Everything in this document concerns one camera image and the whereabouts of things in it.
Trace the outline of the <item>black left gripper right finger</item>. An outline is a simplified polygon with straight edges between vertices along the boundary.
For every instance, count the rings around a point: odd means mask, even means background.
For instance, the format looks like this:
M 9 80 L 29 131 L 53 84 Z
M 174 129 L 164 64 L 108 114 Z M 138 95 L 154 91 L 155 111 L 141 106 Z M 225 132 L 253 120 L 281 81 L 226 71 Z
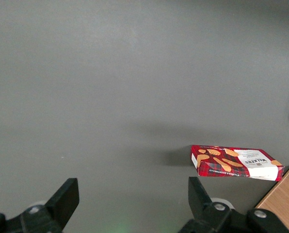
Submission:
M 188 201 L 193 214 L 182 233 L 227 233 L 231 209 L 222 202 L 213 202 L 197 177 L 189 177 Z

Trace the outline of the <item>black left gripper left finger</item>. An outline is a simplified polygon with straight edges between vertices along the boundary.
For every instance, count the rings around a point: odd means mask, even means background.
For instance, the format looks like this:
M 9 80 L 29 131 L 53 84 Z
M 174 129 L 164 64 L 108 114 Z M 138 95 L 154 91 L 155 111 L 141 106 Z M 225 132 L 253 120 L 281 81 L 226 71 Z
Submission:
M 78 179 L 69 178 L 44 205 L 20 215 L 24 233 L 61 233 L 79 204 Z

